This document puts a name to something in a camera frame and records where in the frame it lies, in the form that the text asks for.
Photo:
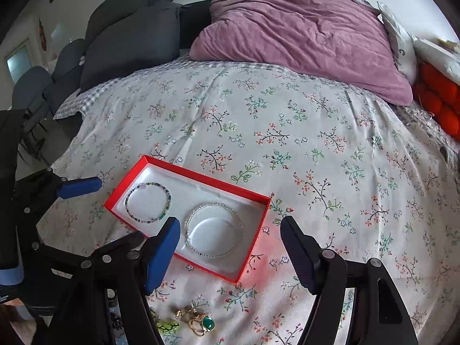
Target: ring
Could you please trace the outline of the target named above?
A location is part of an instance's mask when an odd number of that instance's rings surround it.
[[[133,214],[130,213],[130,211],[128,209],[128,201],[129,201],[129,198],[131,197],[131,194],[133,194],[134,191],[136,191],[138,189],[145,189],[148,185],[155,185],[157,187],[160,187],[162,190],[164,190],[166,192],[166,196],[168,198],[168,201],[166,203],[165,210],[163,210],[163,213],[158,218],[151,218],[149,220],[142,220],[142,219],[136,218],[135,216],[133,216]],[[153,223],[153,222],[158,222],[159,220],[162,220],[164,218],[164,216],[166,215],[167,211],[169,210],[170,205],[171,205],[171,193],[169,193],[168,189],[164,185],[161,185],[160,183],[141,183],[137,187],[134,187],[133,189],[131,189],[131,191],[128,193],[128,196],[126,196],[126,199],[125,199],[126,212],[131,217],[131,219],[134,219],[136,222],[141,222],[141,223]]]
[[[226,209],[230,213],[232,213],[234,215],[234,217],[236,218],[236,220],[238,221],[238,223],[239,223],[239,231],[241,233],[241,237],[238,239],[238,242],[232,248],[230,248],[229,250],[227,250],[226,252],[221,253],[221,254],[205,254],[205,253],[202,253],[199,250],[196,250],[196,248],[190,242],[190,231],[189,231],[190,220],[199,211],[203,210],[204,208],[206,208],[208,206],[220,206],[220,207],[223,207],[224,209]],[[200,207],[197,207],[194,211],[192,211],[192,214],[190,214],[190,216],[188,217],[187,221],[185,222],[185,242],[187,243],[187,245],[189,246],[189,248],[191,250],[193,250],[195,253],[201,255],[202,257],[216,258],[216,257],[222,257],[223,255],[226,255],[226,254],[230,253],[232,250],[234,250],[240,244],[241,240],[243,239],[242,236],[243,236],[243,222],[241,221],[240,217],[238,216],[236,211],[233,210],[230,206],[228,206],[226,204],[223,204],[223,203],[220,203],[220,202],[211,202],[211,203],[208,203],[208,204],[205,204],[205,205],[201,205]]]
[[[193,307],[193,305],[191,307],[186,306],[183,310],[178,310],[176,318],[186,322],[192,332],[198,337],[204,336],[206,332],[212,332],[216,327],[215,322],[208,314],[201,309]]]

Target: green gemstone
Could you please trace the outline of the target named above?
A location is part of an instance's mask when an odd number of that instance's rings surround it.
[[[204,317],[203,321],[202,321],[202,325],[208,331],[212,331],[216,327],[216,325],[215,325],[214,321],[211,319],[211,317]]]

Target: pink pillow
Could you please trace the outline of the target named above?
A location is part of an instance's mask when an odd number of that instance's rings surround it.
[[[396,105],[412,90],[375,9],[354,0],[213,0],[195,61],[272,63],[369,89]]]

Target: beaded bracelet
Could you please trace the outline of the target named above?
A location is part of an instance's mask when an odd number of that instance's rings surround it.
[[[225,253],[222,253],[222,254],[205,254],[205,253],[202,253],[198,250],[196,250],[194,248],[194,246],[192,245],[192,243],[190,242],[190,234],[189,234],[189,223],[190,223],[190,220],[201,210],[203,210],[205,207],[209,207],[209,206],[220,206],[220,207],[223,207],[224,209],[228,210],[229,212],[231,212],[235,218],[237,219],[238,223],[239,223],[239,229],[240,229],[240,233],[241,233],[241,237],[238,238],[238,242],[232,246],[231,249],[227,250]],[[233,249],[235,249],[241,242],[241,240],[243,239],[243,222],[241,221],[240,217],[238,216],[238,214],[236,213],[235,210],[233,210],[230,206],[226,205],[226,204],[223,204],[223,203],[219,203],[219,202],[211,202],[211,203],[208,203],[208,204],[205,204],[205,205],[201,205],[200,207],[197,207],[194,211],[192,211],[192,214],[190,214],[190,216],[188,217],[186,223],[185,223],[185,241],[187,243],[187,245],[189,246],[190,249],[192,249],[195,253],[198,253],[199,255],[201,255],[202,257],[209,257],[209,258],[216,258],[216,257],[222,257],[223,255],[226,255],[228,253],[230,253]]]
[[[163,213],[158,217],[158,218],[151,218],[149,220],[142,220],[142,219],[139,219],[139,218],[136,218],[135,216],[133,216],[133,214],[130,213],[129,209],[128,209],[128,201],[129,201],[129,198],[131,196],[131,194],[133,194],[133,192],[135,190],[138,190],[138,189],[146,189],[146,187],[148,185],[155,185],[157,187],[160,187],[162,190],[164,190],[166,192],[166,195],[168,197],[168,201],[166,203],[166,207],[165,207],[165,210],[163,211]],[[125,199],[125,209],[126,209],[126,212],[128,213],[128,215],[134,219],[136,222],[141,222],[141,223],[153,223],[153,222],[158,222],[159,220],[162,220],[164,218],[164,216],[166,215],[167,211],[169,210],[169,206],[171,205],[171,194],[169,193],[169,191],[167,190],[167,188],[164,186],[164,185],[161,185],[160,183],[141,183],[139,184],[137,187],[131,189],[131,191],[128,193],[128,196],[126,196],[126,199]]]

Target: floral print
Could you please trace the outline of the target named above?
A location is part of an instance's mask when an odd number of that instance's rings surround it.
[[[287,215],[346,259],[380,258],[423,343],[448,329],[460,275],[454,172],[372,92],[275,65],[182,58],[136,72],[100,92],[53,165],[70,179],[97,175],[102,189],[57,200],[38,224],[42,238],[89,255],[130,232],[103,204],[142,154],[271,198],[237,284],[173,258],[148,299],[164,321],[203,304],[218,326],[202,344],[298,341],[314,297],[281,242]],[[337,344],[353,298],[347,291]],[[185,345],[195,335],[181,324],[163,339]]]

